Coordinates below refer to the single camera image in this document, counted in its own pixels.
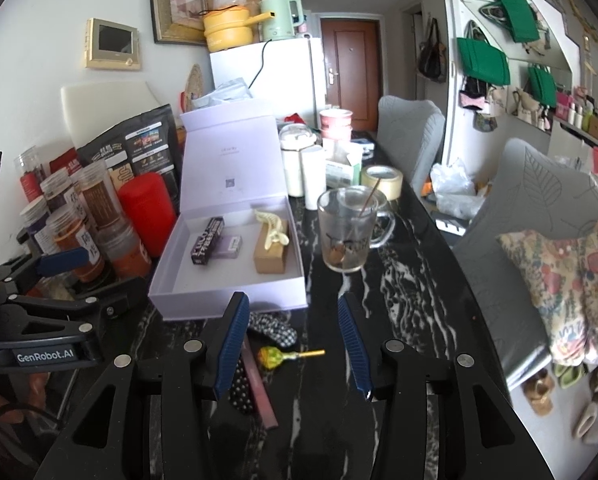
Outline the person left hand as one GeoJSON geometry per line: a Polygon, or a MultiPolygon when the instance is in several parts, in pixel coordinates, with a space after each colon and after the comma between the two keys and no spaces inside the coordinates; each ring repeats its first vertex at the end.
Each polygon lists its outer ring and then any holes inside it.
{"type": "Polygon", "coordinates": [[[20,460],[24,452],[18,451],[18,455],[14,454],[18,443],[10,440],[7,427],[23,424],[28,416],[42,417],[46,408],[45,387],[49,373],[33,373],[23,375],[23,378],[28,380],[28,396],[23,401],[16,398],[8,400],[0,393],[0,454],[12,460],[20,460]]]}

